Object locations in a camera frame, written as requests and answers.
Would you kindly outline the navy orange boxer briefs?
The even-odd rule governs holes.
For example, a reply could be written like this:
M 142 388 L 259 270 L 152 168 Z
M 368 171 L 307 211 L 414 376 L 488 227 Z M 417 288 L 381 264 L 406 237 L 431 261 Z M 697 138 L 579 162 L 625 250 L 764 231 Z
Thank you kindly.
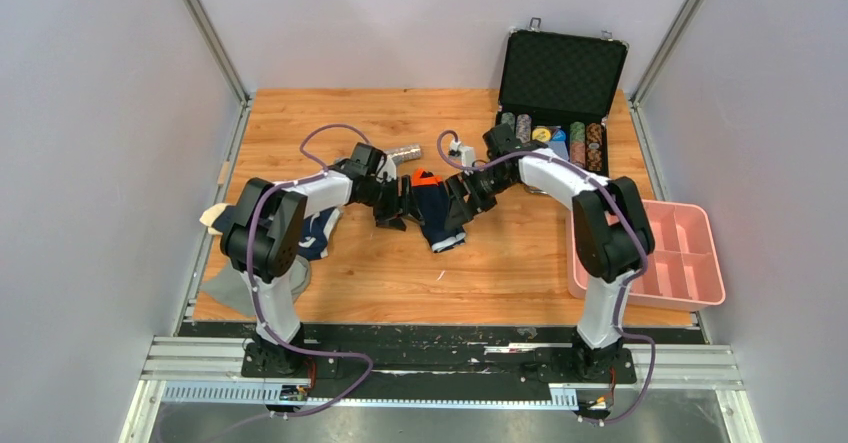
M 449 198 L 442 178 L 423 168 L 412 174 L 411 189 L 421 213 L 420 229 L 433 253 L 461 246 L 466 241 L 462 227 L 446 230 Z

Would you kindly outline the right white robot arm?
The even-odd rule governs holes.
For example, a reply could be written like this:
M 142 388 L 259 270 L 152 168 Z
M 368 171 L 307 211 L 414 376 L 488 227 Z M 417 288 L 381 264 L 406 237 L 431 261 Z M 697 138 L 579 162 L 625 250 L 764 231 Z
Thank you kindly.
M 629 286 L 647 270 L 655 249 L 639 187 L 627 176 L 609 178 L 583 170 L 544 143 L 524 143 L 507 125 L 489 129 L 484 141 L 485 164 L 443 158 L 457 171 L 445 181 L 445 225 L 454 229 L 471 222 L 516 185 L 539 189 L 570 211 L 574 248 L 590 276 L 571 366 L 580 378 L 596 380 L 619 351 Z

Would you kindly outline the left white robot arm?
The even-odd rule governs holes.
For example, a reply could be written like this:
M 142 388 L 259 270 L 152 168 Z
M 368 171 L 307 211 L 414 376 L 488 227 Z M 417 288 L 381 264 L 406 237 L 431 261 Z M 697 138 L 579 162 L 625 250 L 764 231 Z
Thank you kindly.
M 391 157 L 365 143 L 321 172 L 293 181 L 248 181 L 238 202 L 207 210 L 203 223 L 220 237 L 221 252 L 245 279 L 257 317 L 257 339 L 283 376 L 298 374 L 309 350 L 291 293 L 293 266 L 307 217 L 348 204 L 372 209 L 381 228 L 403 230 L 424 217 L 410 177 L 399 177 Z

